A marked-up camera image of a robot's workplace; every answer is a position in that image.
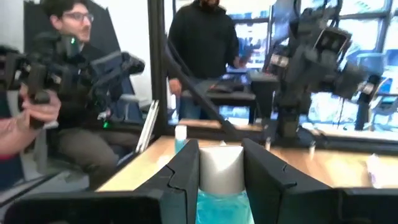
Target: hand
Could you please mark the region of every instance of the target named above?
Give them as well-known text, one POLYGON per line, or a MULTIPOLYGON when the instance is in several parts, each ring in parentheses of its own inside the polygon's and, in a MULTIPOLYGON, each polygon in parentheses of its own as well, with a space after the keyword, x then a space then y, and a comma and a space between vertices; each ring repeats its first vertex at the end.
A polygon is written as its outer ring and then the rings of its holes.
POLYGON ((27 87, 25 85, 21 86, 19 94, 21 95, 24 102, 22 103, 22 108, 24 109, 24 114, 28 117, 33 117, 44 123, 49 123, 56 121, 58 119, 58 114, 61 108, 61 102, 57 97, 57 94, 53 91, 47 90, 50 95, 50 103, 46 105, 34 105, 30 102, 27 87))
POLYGON ((169 80, 169 86, 170 86, 170 91, 172 94, 175 96, 180 96, 181 95, 181 83, 178 79, 173 78, 169 80))
POLYGON ((246 64, 249 62, 251 55, 252 55, 252 50, 249 51, 246 56, 243 56, 241 58, 235 57, 234 67, 235 68, 246 68, 246 64))

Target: beard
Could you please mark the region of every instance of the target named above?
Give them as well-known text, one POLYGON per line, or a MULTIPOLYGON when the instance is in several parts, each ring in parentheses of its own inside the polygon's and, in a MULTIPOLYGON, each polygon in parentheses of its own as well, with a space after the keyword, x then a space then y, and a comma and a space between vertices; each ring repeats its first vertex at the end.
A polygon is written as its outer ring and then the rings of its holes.
POLYGON ((213 12, 218 7, 218 5, 220 5, 220 0, 216 0, 214 4, 210 4, 209 1, 206 0, 202 0, 200 1, 200 3, 204 10, 208 12, 213 12))

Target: eyeglasses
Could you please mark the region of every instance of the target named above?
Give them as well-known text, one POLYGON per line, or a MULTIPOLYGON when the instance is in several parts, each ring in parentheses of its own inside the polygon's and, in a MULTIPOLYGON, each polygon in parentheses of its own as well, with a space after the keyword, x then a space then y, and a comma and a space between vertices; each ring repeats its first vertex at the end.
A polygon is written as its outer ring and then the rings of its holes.
POLYGON ((90 13, 71 12, 71 13, 64 14, 64 16, 67 16, 67 17, 72 18, 79 22, 83 22, 85 17, 87 17, 87 19, 90 22, 93 22, 93 20, 94 20, 94 16, 90 13))

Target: black hoodie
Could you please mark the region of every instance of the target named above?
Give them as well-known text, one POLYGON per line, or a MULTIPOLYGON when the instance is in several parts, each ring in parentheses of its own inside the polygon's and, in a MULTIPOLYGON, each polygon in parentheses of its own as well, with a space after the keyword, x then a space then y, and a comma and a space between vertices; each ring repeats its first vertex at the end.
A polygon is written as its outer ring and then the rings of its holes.
POLYGON ((199 0, 182 7, 174 16, 169 41, 179 56, 200 79, 218 78, 226 73, 226 64, 233 66, 239 53, 235 24, 225 9, 209 12, 199 0))

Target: white object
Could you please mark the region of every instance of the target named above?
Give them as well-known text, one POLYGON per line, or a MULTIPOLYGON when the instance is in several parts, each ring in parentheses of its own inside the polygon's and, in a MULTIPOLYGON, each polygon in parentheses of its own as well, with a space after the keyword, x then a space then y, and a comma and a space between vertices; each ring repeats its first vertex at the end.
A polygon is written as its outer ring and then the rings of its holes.
POLYGON ((242 146, 200 148, 199 188, 213 195, 239 194, 244 190, 242 146))
POLYGON ((366 167, 372 186, 376 189, 382 188, 383 184, 381 181, 381 162, 377 155, 371 155, 366 161, 366 167))
POLYGON ((185 125, 177 125, 174 131, 175 131, 174 135, 177 140, 187 139, 187 127, 185 125))
POLYGON ((315 141, 312 141, 310 147, 308 148, 311 159, 313 159, 313 155, 315 154, 315 145, 315 141))
POLYGON ((136 153, 143 153, 147 149, 150 137, 152 136, 152 132, 154 130, 158 112, 159 112, 159 101, 152 100, 147 118, 145 119, 144 126, 142 127, 141 135, 139 136, 138 139, 136 153))
POLYGON ((266 141, 266 150, 270 151, 271 150, 271 138, 268 137, 266 141))

